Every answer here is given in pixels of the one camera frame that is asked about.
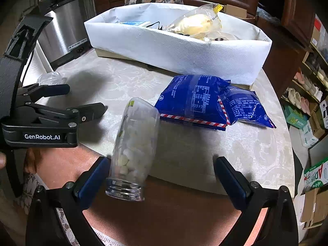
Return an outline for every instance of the white lace cloth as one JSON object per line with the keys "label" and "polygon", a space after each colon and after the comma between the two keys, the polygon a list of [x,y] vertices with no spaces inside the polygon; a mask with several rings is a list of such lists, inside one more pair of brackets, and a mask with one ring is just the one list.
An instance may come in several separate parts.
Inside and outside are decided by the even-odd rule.
{"label": "white lace cloth", "polygon": [[[97,57],[91,50],[57,69],[67,77],[71,92],[43,98],[41,104],[57,108],[102,102],[108,106],[100,121],[83,123],[79,140],[87,147],[111,155],[126,103],[141,97],[155,105],[172,79],[162,69],[151,71],[136,61]],[[276,129],[236,123],[226,131],[161,121],[156,156],[150,175],[179,185],[224,194],[215,179],[213,154],[225,156],[248,180],[265,188],[295,188],[294,160],[287,124],[275,92],[261,70],[255,90]]]}

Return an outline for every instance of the black cable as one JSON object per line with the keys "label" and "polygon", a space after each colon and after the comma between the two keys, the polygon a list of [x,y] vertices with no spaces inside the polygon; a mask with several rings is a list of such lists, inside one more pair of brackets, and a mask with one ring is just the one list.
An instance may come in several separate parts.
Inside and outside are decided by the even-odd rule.
{"label": "black cable", "polygon": [[34,55],[34,49],[33,49],[33,51],[32,51],[30,61],[29,61],[28,65],[27,65],[27,67],[26,67],[26,69],[25,69],[25,74],[24,74],[23,79],[22,79],[22,85],[23,85],[23,83],[24,83],[24,79],[25,79],[25,76],[26,76],[27,70],[28,70],[28,68],[29,68],[29,66],[30,66],[30,64],[31,64],[31,61],[32,61],[33,55]]}

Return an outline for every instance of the blue snack bag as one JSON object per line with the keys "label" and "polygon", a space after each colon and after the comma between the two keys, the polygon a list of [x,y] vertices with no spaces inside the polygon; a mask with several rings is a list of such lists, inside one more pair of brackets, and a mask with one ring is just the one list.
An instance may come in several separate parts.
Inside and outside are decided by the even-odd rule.
{"label": "blue snack bag", "polygon": [[220,88],[219,96],[227,111],[231,125],[240,120],[273,129],[276,128],[254,91],[227,86]]}
{"label": "blue snack bag", "polygon": [[155,107],[163,120],[225,130],[228,116],[219,102],[219,88],[229,84],[230,81],[215,76],[175,76]]}

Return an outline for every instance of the red and white striped edge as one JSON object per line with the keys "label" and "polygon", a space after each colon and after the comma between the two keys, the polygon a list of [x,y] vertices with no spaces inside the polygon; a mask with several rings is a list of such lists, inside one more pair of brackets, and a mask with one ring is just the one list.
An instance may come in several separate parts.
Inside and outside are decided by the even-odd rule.
{"label": "red and white striped edge", "polygon": [[221,101],[220,98],[218,98],[218,102],[219,102],[219,104],[221,105],[222,111],[223,111],[223,113],[224,113],[224,115],[225,115],[225,117],[226,117],[226,119],[227,119],[227,124],[228,124],[228,125],[231,125],[230,120],[229,120],[229,118],[228,118],[227,111],[225,110],[224,105],[223,105],[223,103],[222,103],[222,101]]}
{"label": "red and white striped edge", "polygon": [[225,128],[227,125],[226,124],[221,124],[221,123],[216,123],[216,122],[209,122],[209,121],[204,121],[204,120],[199,120],[199,119],[194,119],[194,118],[187,118],[183,116],[177,116],[177,115],[168,115],[168,114],[160,114],[161,117],[167,117],[167,118],[173,118],[173,119],[179,119],[187,122],[192,122],[192,123],[197,123],[197,124],[202,124],[202,125],[211,125],[211,126],[217,126],[220,128]]}

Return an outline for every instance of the finger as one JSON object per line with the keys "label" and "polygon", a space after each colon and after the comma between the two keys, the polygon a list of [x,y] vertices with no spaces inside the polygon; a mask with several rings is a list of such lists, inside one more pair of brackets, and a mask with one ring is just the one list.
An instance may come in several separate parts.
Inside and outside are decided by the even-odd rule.
{"label": "finger", "polygon": [[0,169],[6,166],[6,156],[3,153],[0,153]]}

